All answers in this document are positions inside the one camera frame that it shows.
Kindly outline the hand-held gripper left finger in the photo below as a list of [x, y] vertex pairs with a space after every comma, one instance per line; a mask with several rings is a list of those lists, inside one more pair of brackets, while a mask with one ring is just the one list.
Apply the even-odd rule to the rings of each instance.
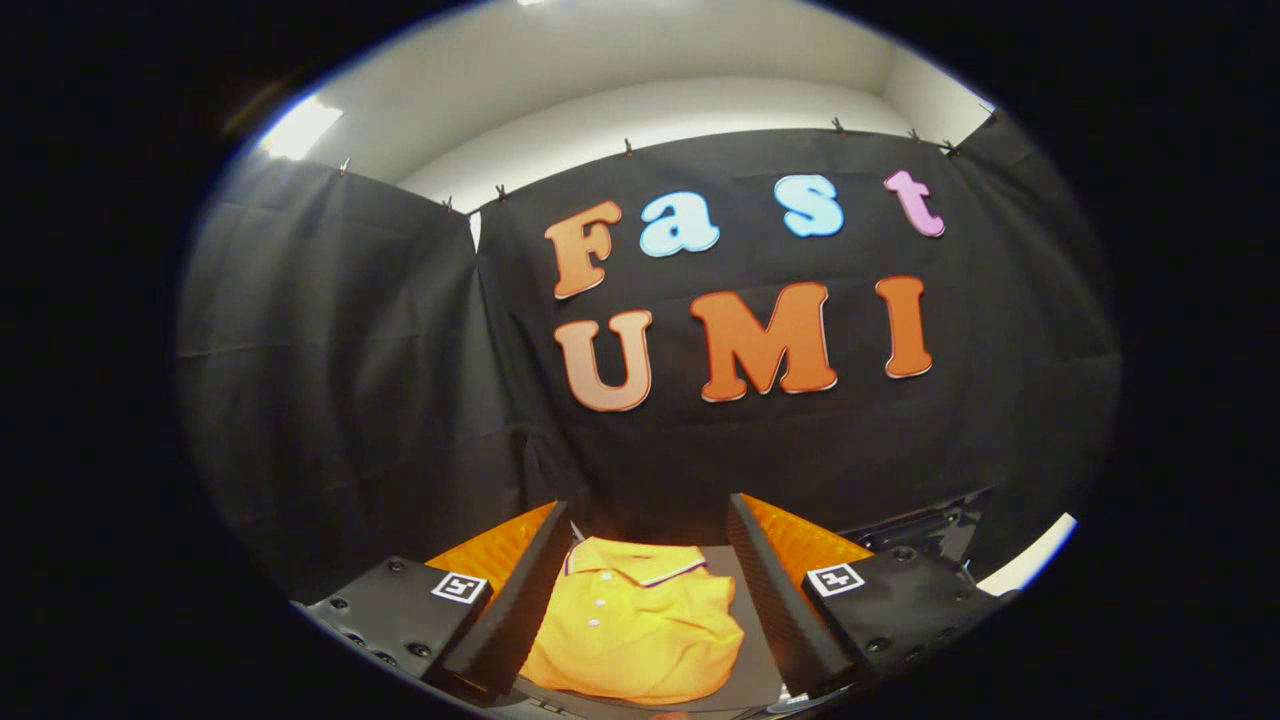
[[556, 501], [434, 564], [384, 559], [294, 609], [406, 682], [462, 701], [493, 701], [512, 691], [572, 543], [570, 506]]

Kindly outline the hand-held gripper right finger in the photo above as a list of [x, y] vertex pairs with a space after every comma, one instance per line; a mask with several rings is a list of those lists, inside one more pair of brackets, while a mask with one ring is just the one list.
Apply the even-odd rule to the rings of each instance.
[[727, 537], [773, 659], [794, 694], [864, 691], [922, 664], [1018, 597], [988, 592], [963, 551], [964, 501], [840, 536], [745, 493]]

